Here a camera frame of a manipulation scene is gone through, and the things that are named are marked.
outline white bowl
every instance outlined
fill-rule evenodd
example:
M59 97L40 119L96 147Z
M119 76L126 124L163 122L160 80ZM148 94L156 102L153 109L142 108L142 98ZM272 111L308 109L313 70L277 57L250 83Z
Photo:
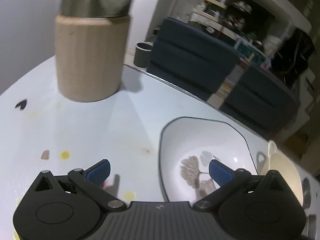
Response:
M182 160L198 162L201 186L187 183L182 178ZM189 201L193 204L219 186L209 174L209 162L221 161L233 170L244 168L257 175L247 142L231 125L225 122L180 117L165 126L160 141L159 172L167 201Z

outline small gray cup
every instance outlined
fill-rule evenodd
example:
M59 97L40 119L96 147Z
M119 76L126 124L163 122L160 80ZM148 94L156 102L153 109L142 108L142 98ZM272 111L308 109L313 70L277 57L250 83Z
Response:
M149 42L138 42L133 63L137 67L146 68L150 64L150 57L153 44Z

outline cream ceramic pot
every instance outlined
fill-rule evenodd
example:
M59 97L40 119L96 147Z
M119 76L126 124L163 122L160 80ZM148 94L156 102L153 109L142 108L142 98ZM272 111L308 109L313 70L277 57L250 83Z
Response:
M129 24L130 16L56 17L56 73L62 95L93 102L117 91Z
M280 172L281 176L287 182L302 206L303 193L300 175L293 162L282 152L278 151L274 141L268 142L268 156L260 175L266 175L269 170L276 170Z

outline metal pivot screw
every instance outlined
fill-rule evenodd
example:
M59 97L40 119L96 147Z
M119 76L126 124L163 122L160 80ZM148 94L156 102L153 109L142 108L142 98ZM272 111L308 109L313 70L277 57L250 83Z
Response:
M211 203L207 200L198 201L196 203L196 207L201 208L201 209L207 209L210 206L211 206Z
M123 202L121 200L111 200L108 202L108 207L110 208L121 208L123 206Z
M246 169L243 169L243 168L239 168L239 169L236 169L237 171L240 171L240 172L246 172Z

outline beige thermos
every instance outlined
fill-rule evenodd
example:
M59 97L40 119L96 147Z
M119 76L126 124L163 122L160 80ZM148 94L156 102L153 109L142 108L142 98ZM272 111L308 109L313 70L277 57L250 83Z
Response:
M81 102L105 99L121 83L131 0L62 0L55 20L58 88Z

